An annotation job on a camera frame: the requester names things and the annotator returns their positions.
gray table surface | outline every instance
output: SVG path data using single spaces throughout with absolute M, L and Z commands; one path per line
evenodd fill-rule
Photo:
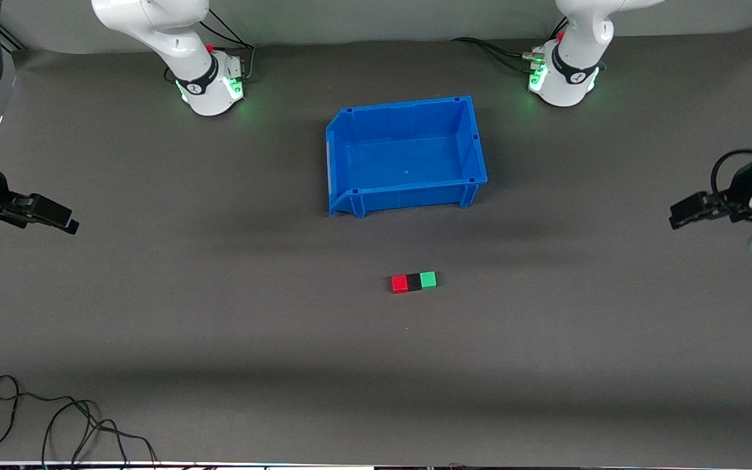
M 470 44 L 261 48 L 203 118 L 155 54 L 22 57 L 0 169 L 83 225 L 0 223 L 0 374 L 165 460 L 752 467 L 752 226 L 666 220 L 752 147 L 752 30 L 605 59 L 555 109 Z M 328 217 L 329 119 L 450 95 L 477 108 L 475 205 Z M 424 270 L 442 286 L 388 291 Z M 55 409 L 24 402 L 0 459 L 38 458 Z

black cable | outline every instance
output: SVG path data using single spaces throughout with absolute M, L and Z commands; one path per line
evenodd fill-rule
M 204 29 L 207 29 L 208 31 L 210 31 L 210 32 L 214 33 L 214 35 L 217 35 L 217 36 L 219 36 L 220 38 L 222 38 L 222 39 L 225 39 L 226 41 L 231 41 L 231 42 L 233 42 L 234 44 L 239 44 L 239 45 L 241 45 L 241 46 L 242 46 L 243 48 L 247 48 L 247 50 L 248 50 L 249 48 L 254 48 L 254 46 L 252 46 L 252 45 L 248 45 L 248 44 L 246 44 L 245 42 L 242 42 L 242 41 L 236 41 L 235 39 L 231 39 L 231 38 L 229 38 L 228 36 L 223 36 L 223 35 L 220 35 L 220 33 L 218 33 L 217 31 L 214 31 L 213 29 L 211 29 L 211 27 L 210 27 L 210 26 L 208 26 L 207 24 L 204 24 L 204 23 L 199 23 L 199 24 L 200 24 L 200 25 L 201 25 L 201 26 L 202 26 L 202 27 L 203 27 Z
M 19 39 L 17 39 L 16 36 L 13 35 L 13 33 L 11 33 L 6 27 L 2 26 L 1 24 L 0 24 L 0 33 L 5 33 L 6 35 L 8 35 L 9 36 L 8 39 L 11 42 L 13 42 L 13 44 L 17 45 L 17 47 L 19 48 L 19 50 L 26 50 L 27 49 L 27 46 L 25 45 L 24 42 L 22 42 Z
M 505 50 L 504 48 L 500 48 L 500 47 L 492 44 L 492 42 L 487 42 L 487 41 L 484 41 L 483 39 L 463 37 L 463 38 L 454 38 L 454 39 L 452 39 L 452 41 L 471 42 L 471 44 L 477 44 L 481 48 L 487 48 L 487 50 L 493 50 L 496 53 L 499 53 L 501 55 L 505 55 L 507 57 L 513 57 L 514 59 L 520 59 L 522 57 L 522 55 L 520 53 L 516 53 L 516 52 L 511 52 L 511 51 Z
M 75 409 L 77 409 L 77 411 L 80 412 L 80 414 L 82 414 L 86 418 L 86 428 L 84 429 L 83 437 L 80 440 L 80 444 L 78 444 L 77 450 L 72 455 L 73 465 L 74 465 L 74 462 L 77 460 L 77 457 L 80 457 L 81 451 L 83 451 L 84 447 L 86 447 L 86 444 L 90 440 L 90 438 L 92 438 L 92 435 L 95 435 L 96 433 L 99 433 L 99 432 L 108 432 L 116 436 L 117 448 L 119 449 L 122 455 L 123 463 L 125 465 L 129 463 L 129 459 L 126 456 L 125 449 L 123 449 L 123 443 L 120 440 L 120 438 L 122 437 L 127 437 L 129 439 L 137 439 L 137 440 L 143 441 L 144 444 L 146 444 L 147 446 L 147 451 L 149 452 L 150 461 L 152 461 L 153 467 L 155 468 L 155 461 L 158 460 L 158 457 L 155 455 L 155 449 L 152 447 L 149 441 L 146 438 L 141 437 L 140 435 L 128 434 L 127 432 L 119 431 L 117 424 L 113 420 L 96 419 L 89 405 L 93 405 L 95 408 L 97 408 L 97 404 L 91 399 L 74 399 L 72 398 L 72 396 L 68 396 L 68 395 L 57 396 L 56 398 L 45 398 L 45 396 L 36 395 L 34 393 L 22 392 L 19 388 L 19 382 L 12 375 L 0 375 L 0 386 L 3 380 L 11 381 L 11 383 L 13 384 L 14 392 L 12 396 L 3 396 L 2 394 L 0 394 L 1 401 L 13 401 L 13 406 L 11 408 L 10 422 L 8 423 L 8 429 L 5 430 L 4 434 L 2 434 L 2 437 L 0 437 L 0 444 L 8 437 L 8 435 L 10 435 L 10 432 L 13 429 L 13 423 L 15 423 L 16 421 L 16 411 L 19 406 L 19 399 L 22 398 L 23 396 L 29 396 L 30 398 L 33 398 L 34 400 L 45 401 L 45 402 L 68 400 L 69 403 L 66 403 L 59 410 L 57 410 L 57 413 L 54 413 L 54 416 L 51 418 L 51 421 L 48 423 L 48 427 L 45 429 L 45 436 L 44 436 L 44 439 L 42 440 L 42 454 L 41 454 L 43 468 L 45 468 L 45 452 L 48 446 L 48 440 L 50 440 L 50 437 L 51 437 L 51 430 L 54 427 L 54 422 L 56 422 L 60 414 L 62 414 L 63 411 L 66 411 L 69 407 L 74 407 Z
M 9 43 L 10 43 L 10 44 L 11 44 L 11 45 L 13 46 L 13 48 L 14 48 L 15 50 L 22 50 L 22 48 L 21 48 L 21 47 L 19 47 L 19 44 L 16 44 L 15 42 L 13 42 L 13 39 L 10 39 L 10 38 L 8 37 L 8 35 L 6 35 L 6 34 L 4 33 L 4 31 L 2 31 L 2 30 L 0 30 L 0 37 L 4 38 L 4 39 L 5 39 L 6 41 L 8 41 L 8 42 L 9 42 Z
M 550 39 L 555 39 L 556 35 L 558 35 L 558 33 L 561 31 L 562 27 L 567 26 L 567 24 L 569 24 L 569 23 L 570 23 L 570 21 L 567 21 L 567 17 L 562 18 L 559 21 L 559 23 L 556 24 L 556 27 L 555 27 L 555 29 L 553 29 L 553 32 L 550 33 Z
M 752 155 L 752 149 L 735 149 L 734 151 L 729 151 L 722 155 L 719 160 L 716 160 L 715 164 L 713 164 L 713 170 L 710 172 L 710 188 L 713 190 L 713 197 L 715 197 L 716 200 L 722 205 L 722 207 L 725 209 L 725 211 L 728 214 L 733 214 L 732 208 L 728 205 L 727 202 L 725 202 L 725 199 L 723 198 L 721 191 L 719 191 L 719 170 L 721 169 L 721 165 L 728 160 L 728 158 L 733 157 L 734 155 Z
M 480 40 L 480 39 L 475 39 L 475 38 L 456 38 L 456 39 L 452 39 L 452 41 L 471 42 L 471 44 L 475 44 L 478 47 L 480 47 L 481 50 L 486 51 L 486 53 L 489 54 L 489 55 L 491 55 L 493 57 L 493 59 L 497 60 L 499 63 L 502 63 L 502 65 L 504 65 L 505 67 L 507 67 L 511 71 L 522 72 L 523 74 L 531 74 L 532 73 L 528 69 L 523 69 L 523 68 L 519 68 L 519 67 L 516 67 L 514 65 L 511 65 L 511 63 L 506 62 L 503 59 L 503 57 L 498 56 L 498 54 L 496 54 L 495 52 L 498 52 L 500 54 L 504 54 L 507 57 L 513 57 L 513 59 L 516 59 L 516 57 L 521 57 L 522 56 L 521 54 L 517 54 L 517 53 L 510 52 L 508 50 L 504 50 L 503 48 L 499 48 L 498 46 L 496 46 L 494 44 L 490 44 L 489 42 L 486 42 L 486 41 L 483 41 L 483 40 Z
M 240 44 L 243 44 L 245 45 L 245 47 L 248 47 L 248 48 L 252 48 L 252 49 L 254 48 L 253 45 L 248 44 L 248 42 L 243 41 L 242 38 L 237 33 L 234 33 L 234 30 L 228 27 L 228 25 L 224 21 L 222 21 L 222 18 L 220 18 L 219 15 L 217 15 L 217 13 L 215 13 L 213 10 L 210 10 L 210 11 L 211 11 L 211 14 L 214 15 L 214 18 L 217 18 L 217 21 L 219 21 L 220 24 L 222 24 L 222 26 L 224 26 L 225 29 L 228 30 L 228 33 L 232 33 L 232 35 L 234 35 L 234 37 L 236 38 L 236 40 L 240 42 Z

green cube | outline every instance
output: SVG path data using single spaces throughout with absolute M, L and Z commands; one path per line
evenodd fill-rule
M 430 289 L 437 286 L 437 275 L 433 271 L 420 273 L 420 283 L 423 289 Z

blue storage bin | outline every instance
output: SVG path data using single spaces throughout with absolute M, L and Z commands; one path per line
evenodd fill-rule
M 326 126 L 329 214 L 460 203 L 485 184 L 472 98 L 346 108 Z

green led light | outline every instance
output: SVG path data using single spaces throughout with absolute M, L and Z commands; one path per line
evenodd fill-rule
M 222 77 L 222 83 L 225 84 L 230 97 L 232 97 L 234 101 L 242 98 L 242 88 L 240 87 L 238 78 Z
M 181 100 L 187 103 L 187 96 L 185 96 L 185 90 L 181 88 L 181 85 L 179 84 L 179 80 L 176 80 L 176 88 L 178 88 L 179 93 L 181 93 Z
M 538 91 L 541 89 L 541 86 L 544 84 L 544 78 L 547 77 L 547 65 L 544 65 L 544 63 L 541 65 L 540 69 L 536 70 L 535 72 L 538 72 L 538 77 L 533 77 L 530 80 L 530 89 L 533 91 Z
M 593 89 L 593 84 L 597 81 L 597 75 L 599 74 L 599 67 L 595 71 L 593 71 L 593 78 L 591 78 L 591 84 L 587 86 L 587 90 L 591 91 Z

